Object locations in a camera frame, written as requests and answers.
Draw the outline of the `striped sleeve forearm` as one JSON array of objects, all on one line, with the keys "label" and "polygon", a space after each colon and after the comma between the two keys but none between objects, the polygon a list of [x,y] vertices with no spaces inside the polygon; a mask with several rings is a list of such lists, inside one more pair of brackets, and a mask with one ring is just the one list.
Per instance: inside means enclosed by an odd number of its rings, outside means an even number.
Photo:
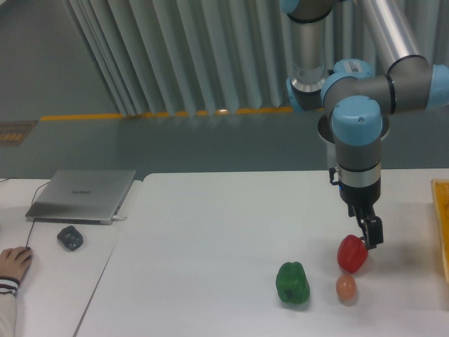
[{"label": "striped sleeve forearm", "polygon": [[15,336],[17,314],[16,292],[19,281],[10,277],[1,277],[1,336]]}]

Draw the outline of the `person's hand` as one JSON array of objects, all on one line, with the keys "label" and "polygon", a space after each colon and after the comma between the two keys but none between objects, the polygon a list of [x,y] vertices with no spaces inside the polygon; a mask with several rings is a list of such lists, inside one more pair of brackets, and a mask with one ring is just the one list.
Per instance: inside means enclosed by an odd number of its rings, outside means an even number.
[{"label": "person's hand", "polygon": [[32,264],[32,257],[25,261],[21,259],[21,254],[25,248],[25,246],[19,246],[14,249],[5,249],[1,252],[1,278],[22,281],[22,278]]}]

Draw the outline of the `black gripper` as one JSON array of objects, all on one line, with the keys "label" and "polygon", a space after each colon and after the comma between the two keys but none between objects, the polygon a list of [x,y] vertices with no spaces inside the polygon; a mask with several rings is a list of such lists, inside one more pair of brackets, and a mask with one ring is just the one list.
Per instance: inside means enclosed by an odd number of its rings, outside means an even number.
[{"label": "black gripper", "polygon": [[356,218],[358,227],[362,231],[360,239],[365,242],[367,249],[374,249],[384,242],[382,219],[375,215],[373,205],[380,198],[381,179],[364,187],[353,187],[341,180],[341,170],[337,167],[329,168],[330,184],[339,187],[340,197],[347,205],[348,216]]}]

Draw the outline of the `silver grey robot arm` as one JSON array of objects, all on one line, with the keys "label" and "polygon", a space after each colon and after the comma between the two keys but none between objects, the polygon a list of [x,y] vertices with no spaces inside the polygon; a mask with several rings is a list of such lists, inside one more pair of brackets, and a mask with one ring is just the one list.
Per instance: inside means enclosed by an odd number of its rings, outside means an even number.
[{"label": "silver grey robot arm", "polygon": [[381,191],[381,139],[390,114],[448,104],[448,67],[430,65],[395,1],[359,1],[385,68],[375,76],[361,60],[324,65],[324,25],[331,1],[282,1],[294,23],[294,72],[287,82],[295,110],[322,107],[321,137],[335,148],[330,183],[339,187],[367,249],[384,241],[374,204]]}]

